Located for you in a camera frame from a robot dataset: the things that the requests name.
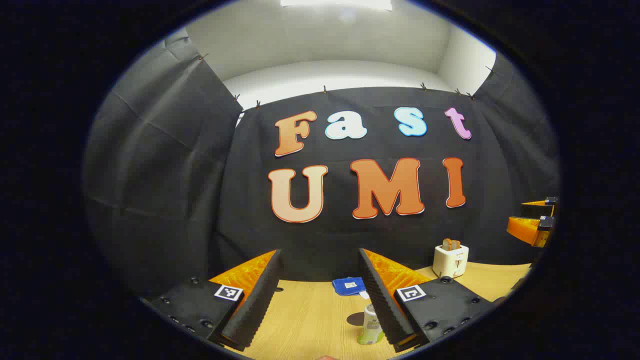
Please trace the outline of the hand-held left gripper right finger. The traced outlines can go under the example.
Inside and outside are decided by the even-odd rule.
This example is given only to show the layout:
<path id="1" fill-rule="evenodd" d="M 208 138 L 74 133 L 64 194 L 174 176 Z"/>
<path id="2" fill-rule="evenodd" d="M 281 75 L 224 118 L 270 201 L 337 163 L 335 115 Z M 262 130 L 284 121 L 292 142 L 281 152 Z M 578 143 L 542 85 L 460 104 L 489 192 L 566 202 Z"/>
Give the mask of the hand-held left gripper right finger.
<path id="1" fill-rule="evenodd" d="M 366 292 L 397 353 L 455 334 L 496 307 L 449 276 L 430 279 L 374 251 L 358 251 Z"/>

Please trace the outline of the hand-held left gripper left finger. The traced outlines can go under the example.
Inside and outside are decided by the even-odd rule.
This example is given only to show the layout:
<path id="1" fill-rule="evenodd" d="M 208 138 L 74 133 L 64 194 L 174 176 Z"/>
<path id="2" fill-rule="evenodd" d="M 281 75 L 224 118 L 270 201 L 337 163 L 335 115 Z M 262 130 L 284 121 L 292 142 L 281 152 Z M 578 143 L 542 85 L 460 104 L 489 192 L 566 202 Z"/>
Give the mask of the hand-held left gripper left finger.
<path id="1" fill-rule="evenodd" d="M 281 264 L 281 250 L 274 249 L 209 279 L 192 276 L 142 302 L 175 328 L 242 352 L 263 323 Z"/>

